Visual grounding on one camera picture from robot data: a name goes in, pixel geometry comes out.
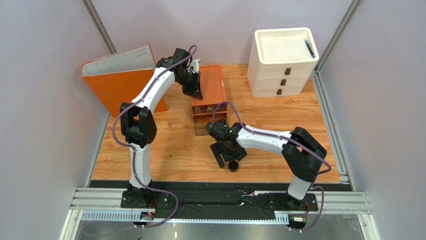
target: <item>white stacked drawer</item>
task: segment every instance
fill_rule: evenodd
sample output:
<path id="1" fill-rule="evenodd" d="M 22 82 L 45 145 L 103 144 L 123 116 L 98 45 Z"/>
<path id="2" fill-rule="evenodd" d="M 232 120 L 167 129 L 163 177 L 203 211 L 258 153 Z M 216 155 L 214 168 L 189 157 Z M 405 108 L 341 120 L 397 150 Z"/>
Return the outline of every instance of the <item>white stacked drawer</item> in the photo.
<path id="1" fill-rule="evenodd" d="M 300 94 L 318 59 L 309 28 L 257 30 L 247 72 L 251 94 L 254 97 Z"/>

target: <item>orange folder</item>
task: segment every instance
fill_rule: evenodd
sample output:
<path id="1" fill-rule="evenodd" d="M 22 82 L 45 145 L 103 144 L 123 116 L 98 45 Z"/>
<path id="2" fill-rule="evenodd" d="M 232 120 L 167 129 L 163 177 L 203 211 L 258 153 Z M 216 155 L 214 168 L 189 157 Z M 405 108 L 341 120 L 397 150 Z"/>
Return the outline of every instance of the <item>orange folder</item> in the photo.
<path id="1" fill-rule="evenodd" d="M 141 93 L 154 74 L 156 64 L 149 44 L 138 46 L 83 64 L 81 77 L 112 117 L 123 102 L 130 103 Z M 155 113 L 167 111 L 161 98 Z"/>

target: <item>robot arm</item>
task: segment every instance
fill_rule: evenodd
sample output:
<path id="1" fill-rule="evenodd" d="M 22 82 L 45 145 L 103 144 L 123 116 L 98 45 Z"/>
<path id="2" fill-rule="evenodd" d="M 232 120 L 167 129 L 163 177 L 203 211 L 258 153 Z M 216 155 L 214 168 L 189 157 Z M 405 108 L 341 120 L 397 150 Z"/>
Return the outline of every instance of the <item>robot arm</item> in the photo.
<path id="1" fill-rule="evenodd" d="M 126 142 L 135 149 L 129 147 L 130 156 L 133 156 L 134 151 L 136 151 L 135 160 L 131 164 L 129 181 L 131 188 L 143 188 L 137 181 L 136 175 L 145 186 L 148 186 L 151 182 L 150 149 L 157 134 L 153 111 L 166 90 L 174 82 L 178 82 L 182 85 L 182 91 L 185 95 L 203 99 L 200 89 L 199 60 L 191 60 L 189 65 L 188 62 L 183 62 L 170 71 L 164 72 L 168 67 L 182 61 L 189 54 L 189 52 L 177 48 L 173 56 L 162 58 L 157 63 L 157 68 L 146 87 L 131 101 L 132 103 L 138 102 L 138 104 L 125 112 L 120 118 L 121 133 L 125 136 Z M 130 105 L 131 103 L 123 103 L 120 112 L 123 112 Z"/>
<path id="2" fill-rule="evenodd" d="M 211 126 L 208 134 L 216 140 L 210 148 L 221 168 L 228 162 L 228 168 L 236 171 L 237 161 L 247 155 L 245 151 L 247 148 L 265 150 L 283 156 L 294 174 L 287 190 L 289 206 L 300 206 L 304 202 L 309 187 L 317 178 L 322 162 L 305 150 L 299 151 L 293 142 L 285 139 L 302 144 L 323 159 L 327 155 L 327 151 L 301 127 L 296 127 L 292 132 L 277 132 L 257 129 L 249 125 L 242 127 L 238 122 L 229 127 L 219 120 Z"/>

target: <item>white wall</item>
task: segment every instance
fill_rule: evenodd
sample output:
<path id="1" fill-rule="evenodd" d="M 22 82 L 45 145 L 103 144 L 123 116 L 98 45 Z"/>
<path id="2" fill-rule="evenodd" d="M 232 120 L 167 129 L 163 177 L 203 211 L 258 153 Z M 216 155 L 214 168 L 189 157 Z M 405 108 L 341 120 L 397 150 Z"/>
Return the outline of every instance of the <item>white wall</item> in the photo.
<path id="1" fill-rule="evenodd" d="M 425 10 L 425 1 L 363 1 L 322 72 L 383 240 L 425 239 Z"/>
<path id="2" fill-rule="evenodd" d="M 108 112 L 80 78 L 107 55 L 79 0 L 0 3 L 0 239 L 58 239 Z"/>
<path id="3" fill-rule="evenodd" d="M 248 64 L 258 29 L 308 27 L 321 56 L 351 0 L 93 0 L 117 51 L 150 43 L 158 61 L 198 45 L 210 64 Z"/>

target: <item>wooden table surface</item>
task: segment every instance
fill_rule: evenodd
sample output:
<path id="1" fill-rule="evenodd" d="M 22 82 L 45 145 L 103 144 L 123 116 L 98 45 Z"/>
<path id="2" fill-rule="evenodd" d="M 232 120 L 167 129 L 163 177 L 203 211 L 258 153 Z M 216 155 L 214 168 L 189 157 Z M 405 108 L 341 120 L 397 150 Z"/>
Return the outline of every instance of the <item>wooden table surface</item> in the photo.
<path id="1" fill-rule="evenodd" d="M 311 80 L 299 95 L 254 98 L 247 79 L 247 65 L 222 65 L 227 98 L 238 110 L 242 121 L 255 128 L 271 131 L 291 131 L 305 128 L 327 150 L 325 158 L 332 171 L 318 177 L 320 183 L 340 183 L 330 141 Z M 181 86 L 174 83 L 165 93 L 168 111 L 154 114 L 157 135 L 152 143 L 149 170 L 154 181 L 197 182 L 291 182 L 292 172 L 282 155 L 247 149 L 247 156 L 239 162 L 239 169 L 231 173 L 219 168 L 210 145 L 212 137 L 195 136 L 191 100 L 182 94 Z M 110 118 L 96 161 L 92 179 L 128 180 L 130 154 L 127 147 L 118 145 L 111 134 Z M 228 108 L 232 125 L 237 118 Z M 116 133 L 121 141 L 120 126 Z"/>

